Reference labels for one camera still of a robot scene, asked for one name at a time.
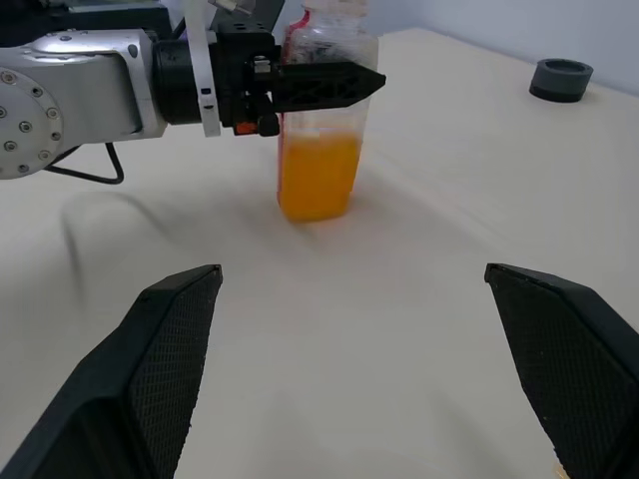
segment black cable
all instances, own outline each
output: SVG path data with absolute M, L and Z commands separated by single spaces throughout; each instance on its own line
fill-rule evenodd
M 178 26 L 171 33 L 171 39 L 179 40 L 186 29 L 187 29 L 187 21 L 186 19 L 183 18 L 182 20 L 180 20 L 180 23 L 178 24 Z
M 80 147 L 72 148 L 71 150 L 63 153 L 55 161 L 45 168 L 45 171 L 50 173 L 55 173 L 57 175 L 63 175 L 65 177 L 78 178 L 80 180 L 86 180 L 87 182 L 100 183 L 102 185 L 119 185 L 124 182 L 124 170 L 122 169 L 122 165 L 120 164 L 120 159 L 118 158 L 118 153 L 116 152 L 113 143 L 105 144 L 107 147 L 107 152 L 109 152 L 109 159 L 111 160 L 111 164 L 113 165 L 113 169 L 116 171 L 116 178 L 105 178 L 98 177 L 96 175 L 90 175 L 88 173 L 77 172 L 75 170 L 68 170 L 66 168 L 54 167 L 56 163 L 61 162 L 69 155 L 74 153 Z

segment orange part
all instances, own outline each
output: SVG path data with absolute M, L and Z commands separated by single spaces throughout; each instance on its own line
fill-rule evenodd
M 357 173 L 361 138 L 355 134 L 284 137 L 280 162 L 280 208 L 294 223 L 346 213 Z

